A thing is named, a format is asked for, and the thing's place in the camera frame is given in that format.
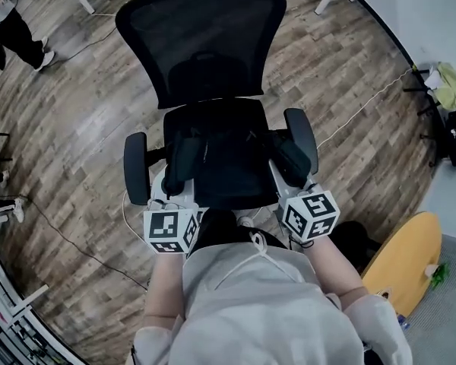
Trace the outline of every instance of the white cable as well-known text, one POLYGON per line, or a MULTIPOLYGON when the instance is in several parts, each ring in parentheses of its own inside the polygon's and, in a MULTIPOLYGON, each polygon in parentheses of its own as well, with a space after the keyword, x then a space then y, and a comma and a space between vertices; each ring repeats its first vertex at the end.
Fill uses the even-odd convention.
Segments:
POLYGON ((123 214, 123 221, 125 222, 125 224, 127 225, 127 227, 130 229, 130 231, 131 231, 132 233, 134 233, 134 234, 138 237, 139 240, 141 240, 143 243, 145 243, 144 239, 143 239, 140 235, 138 235, 138 234, 135 232, 135 230, 134 230, 133 228, 131 228, 130 224, 128 224, 128 222, 127 222, 127 218, 126 218, 126 216, 125 216, 125 196, 126 196, 126 195, 127 195, 127 191, 125 191, 125 193, 123 194, 123 199, 122 199, 122 214, 123 214))
POLYGON ((385 92, 386 89, 390 86, 392 86, 393 84, 395 84, 397 81, 399 81, 400 79, 402 79, 403 76, 405 76, 409 71, 412 71, 412 68, 410 69, 407 69, 404 73, 402 73, 399 78, 395 78, 395 80, 393 80, 390 84, 387 84, 387 86, 385 88, 383 88, 382 90, 379 90, 376 94, 374 94, 372 97, 370 97, 370 99, 365 103, 365 105, 363 107, 361 107, 360 109, 358 109, 358 111, 356 111, 356 113, 350 117, 350 119, 344 123, 338 130, 336 130, 335 132, 333 132, 333 134, 325 139, 323 142, 321 142, 320 144, 318 144, 318 149, 323 145, 325 144, 327 141, 330 141, 342 128, 346 127, 347 125, 350 124, 350 122, 354 119, 354 117, 356 115, 358 115, 360 112, 362 112, 366 106, 368 106, 368 104, 373 100, 375 99, 380 93, 382 92, 385 92))
POLYGON ((252 216, 252 220, 254 221, 255 218, 257 217, 258 214, 260 214, 260 211, 263 210, 265 207, 260 207, 255 215, 252 216))

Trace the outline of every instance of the yellow cloth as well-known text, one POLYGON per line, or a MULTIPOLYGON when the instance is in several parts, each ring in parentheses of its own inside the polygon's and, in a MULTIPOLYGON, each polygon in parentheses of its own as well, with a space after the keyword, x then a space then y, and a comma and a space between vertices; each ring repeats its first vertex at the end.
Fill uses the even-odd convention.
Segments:
POLYGON ((444 84, 433 93, 443 108, 448 111, 456 110, 456 71, 451 64, 440 62, 438 72, 444 84))

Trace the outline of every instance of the gray carpet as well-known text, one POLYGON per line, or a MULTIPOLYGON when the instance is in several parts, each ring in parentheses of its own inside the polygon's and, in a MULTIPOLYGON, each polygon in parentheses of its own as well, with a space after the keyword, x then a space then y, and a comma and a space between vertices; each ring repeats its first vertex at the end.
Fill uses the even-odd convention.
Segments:
POLYGON ((408 319, 414 365, 456 365, 456 238, 443 236, 440 262, 449 264, 449 277, 408 319))

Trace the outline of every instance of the black pants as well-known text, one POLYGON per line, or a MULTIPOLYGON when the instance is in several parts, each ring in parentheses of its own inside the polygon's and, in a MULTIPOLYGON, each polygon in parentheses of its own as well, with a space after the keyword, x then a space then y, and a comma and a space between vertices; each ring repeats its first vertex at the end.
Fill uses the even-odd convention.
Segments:
POLYGON ((204 213, 199 228, 198 240, 193 246, 191 254, 207 246, 251 242, 250 230, 256 230, 263 234, 269 246, 286 249, 281 241, 266 231, 237 226, 233 212, 209 209, 204 213))
POLYGON ((43 44, 41 41, 33 41, 27 23, 13 9, 10 14, 0 23, 0 44, 16 52, 17 55, 34 69, 41 66, 44 60, 43 44))

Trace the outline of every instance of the black shorts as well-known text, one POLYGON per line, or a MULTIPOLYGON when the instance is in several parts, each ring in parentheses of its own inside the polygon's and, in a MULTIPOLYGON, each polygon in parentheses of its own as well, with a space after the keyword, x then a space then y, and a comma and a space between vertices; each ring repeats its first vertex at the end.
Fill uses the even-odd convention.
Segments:
POLYGON ((269 246, 286 249, 285 245, 275 236, 260 229, 237 226, 235 214, 231 211, 208 209, 201 220, 198 240, 193 246, 190 255, 203 247, 223 245, 226 243, 252 242, 251 231, 264 235, 269 246))

